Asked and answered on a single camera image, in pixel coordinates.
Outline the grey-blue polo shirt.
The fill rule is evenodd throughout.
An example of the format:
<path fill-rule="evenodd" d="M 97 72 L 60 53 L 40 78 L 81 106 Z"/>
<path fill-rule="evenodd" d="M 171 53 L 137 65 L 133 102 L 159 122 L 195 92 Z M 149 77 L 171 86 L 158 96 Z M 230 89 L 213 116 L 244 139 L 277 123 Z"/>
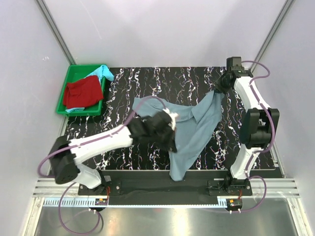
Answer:
<path fill-rule="evenodd" d="M 195 106 L 173 104 L 152 96 L 135 98 L 132 109 L 141 117 L 153 116 L 164 107 L 179 115 L 176 118 L 175 145 L 177 152 L 169 152 L 170 177 L 182 181 L 186 171 L 194 164 L 209 143 L 221 121 L 221 102 L 224 94 L 210 91 Z"/>

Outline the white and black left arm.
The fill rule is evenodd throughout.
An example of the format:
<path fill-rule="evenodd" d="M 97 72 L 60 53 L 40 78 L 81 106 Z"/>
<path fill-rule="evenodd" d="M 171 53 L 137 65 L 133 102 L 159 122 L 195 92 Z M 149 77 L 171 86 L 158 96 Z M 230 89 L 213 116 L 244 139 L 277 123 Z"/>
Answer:
<path fill-rule="evenodd" d="M 105 179 L 100 170 L 86 166 L 85 161 L 101 153 L 127 148 L 143 141 L 176 152 L 177 117 L 177 113 L 163 109 L 153 116 L 129 116 L 124 124 L 93 136 L 73 140 L 67 140 L 64 136 L 57 138 L 48 156 L 55 183 L 76 182 L 90 189 L 93 194 L 102 195 L 109 190 L 110 181 Z"/>

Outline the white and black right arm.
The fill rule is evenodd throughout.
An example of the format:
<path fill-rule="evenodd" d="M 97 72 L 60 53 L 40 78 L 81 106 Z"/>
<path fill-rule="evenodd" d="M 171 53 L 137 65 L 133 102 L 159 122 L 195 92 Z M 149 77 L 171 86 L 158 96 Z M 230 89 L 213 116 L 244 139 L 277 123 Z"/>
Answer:
<path fill-rule="evenodd" d="M 217 184 L 217 190 L 228 195 L 239 195 L 250 188 L 250 171 L 259 154 L 271 149 L 280 118 L 279 110 L 265 102 L 255 85 L 257 78 L 243 64 L 241 57 L 227 58 L 225 72 L 214 83 L 217 92 L 236 91 L 246 110 L 239 134 L 240 150 L 224 180 Z"/>

